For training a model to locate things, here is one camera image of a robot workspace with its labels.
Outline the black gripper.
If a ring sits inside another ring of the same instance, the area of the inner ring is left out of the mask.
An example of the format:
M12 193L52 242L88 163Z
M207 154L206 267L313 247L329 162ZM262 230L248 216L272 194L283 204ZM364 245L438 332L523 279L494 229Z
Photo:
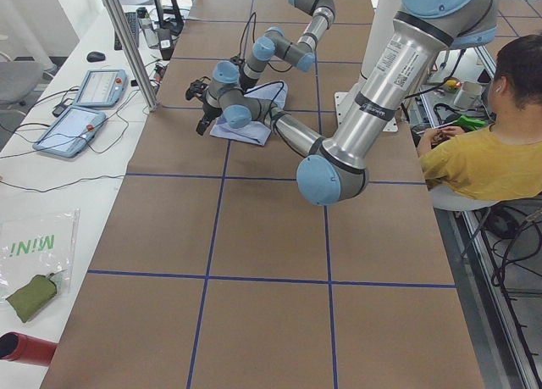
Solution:
M211 94L202 95L202 110L204 115L198 121L196 133L203 136L207 128L220 116L220 107L218 100Z

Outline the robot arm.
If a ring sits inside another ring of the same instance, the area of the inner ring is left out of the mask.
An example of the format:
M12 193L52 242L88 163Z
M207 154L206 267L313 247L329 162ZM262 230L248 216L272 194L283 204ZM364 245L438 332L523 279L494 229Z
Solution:
M249 94L271 58L311 69L318 43L335 21L333 0L289 0L311 17L303 35L292 42L281 29L270 28L245 60L219 62L209 79L193 81L185 96L200 100L204 112L196 130L203 134L217 118L233 129L258 121L301 156L296 182L307 201L328 206L355 197L368 183L364 159L369 149L438 54L494 39L498 1L399 0L384 14L393 31L378 61L346 97L346 113L334 135L324 137L276 102Z
M311 17L295 39L278 26L268 28L252 45L241 67L240 85L253 88L272 58L277 58L300 71L309 71L315 63L316 50L324 33L335 22L334 0L288 0L289 4Z

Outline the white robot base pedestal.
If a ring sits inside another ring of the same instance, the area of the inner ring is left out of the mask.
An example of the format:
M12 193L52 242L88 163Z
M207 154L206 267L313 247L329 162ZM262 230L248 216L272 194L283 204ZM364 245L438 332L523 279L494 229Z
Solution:
M377 0L359 79L349 92L335 93L335 112L339 125L351 111L356 112L359 109L356 96L367 83L368 77L394 33L393 17L400 6L401 0Z

